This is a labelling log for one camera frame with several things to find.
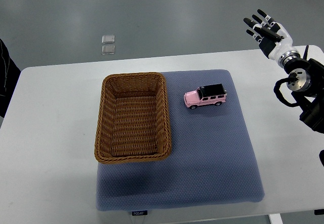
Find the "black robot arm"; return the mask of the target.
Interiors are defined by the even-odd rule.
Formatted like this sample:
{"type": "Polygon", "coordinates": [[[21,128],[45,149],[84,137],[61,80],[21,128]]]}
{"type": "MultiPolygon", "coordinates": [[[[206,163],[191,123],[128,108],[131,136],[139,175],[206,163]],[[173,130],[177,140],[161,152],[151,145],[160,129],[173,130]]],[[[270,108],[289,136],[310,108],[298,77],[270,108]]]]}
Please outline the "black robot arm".
{"type": "Polygon", "coordinates": [[[323,133],[323,64],[313,58],[307,58],[308,49],[309,46],[306,46],[302,57],[295,51],[283,55],[279,65],[288,76],[278,80],[273,91],[282,104],[301,108],[300,121],[313,131],[323,133]],[[280,91],[282,84],[286,84],[291,90],[294,103],[284,98],[280,91]]]}

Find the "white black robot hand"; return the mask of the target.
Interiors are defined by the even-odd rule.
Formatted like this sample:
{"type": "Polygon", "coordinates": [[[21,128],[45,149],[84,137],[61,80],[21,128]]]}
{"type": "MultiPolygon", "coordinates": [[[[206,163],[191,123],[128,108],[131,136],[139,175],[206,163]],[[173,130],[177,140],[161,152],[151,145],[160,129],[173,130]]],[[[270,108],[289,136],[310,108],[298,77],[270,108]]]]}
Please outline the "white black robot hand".
{"type": "Polygon", "coordinates": [[[280,67],[284,67],[289,58],[299,58],[300,53],[284,26],[261,9],[257,13],[252,18],[244,18],[244,23],[248,26],[247,34],[258,43],[263,54],[280,67]]]}

